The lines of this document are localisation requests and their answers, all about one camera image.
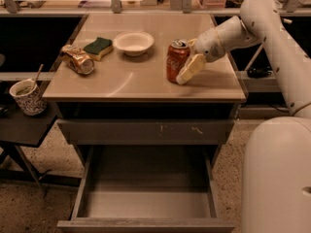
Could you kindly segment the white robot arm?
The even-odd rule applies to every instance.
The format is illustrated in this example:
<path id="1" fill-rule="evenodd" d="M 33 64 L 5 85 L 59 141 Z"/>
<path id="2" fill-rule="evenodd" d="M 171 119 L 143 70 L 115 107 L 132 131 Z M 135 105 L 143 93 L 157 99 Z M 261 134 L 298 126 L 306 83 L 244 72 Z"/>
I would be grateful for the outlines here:
<path id="1" fill-rule="evenodd" d="M 311 59 L 283 26 L 275 0 L 244 0 L 239 17 L 189 44 L 179 84 L 228 50 L 264 48 L 290 114 L 260 124 L 246 145 L 241 233 L 311 233 Z"/>

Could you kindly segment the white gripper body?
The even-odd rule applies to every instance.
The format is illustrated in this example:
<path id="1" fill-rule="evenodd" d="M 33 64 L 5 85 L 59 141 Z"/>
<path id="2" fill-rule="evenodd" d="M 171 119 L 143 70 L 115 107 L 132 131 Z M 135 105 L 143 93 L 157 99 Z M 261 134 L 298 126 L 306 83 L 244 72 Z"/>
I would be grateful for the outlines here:
<path id="1" fill-rule="evenodd" d="M 194 49 L 196 53 L 203 54 L 207 62 L 215 62 L 225 55 L 225 48 L 215 28 L 200 34 L 196 38 Z"/>

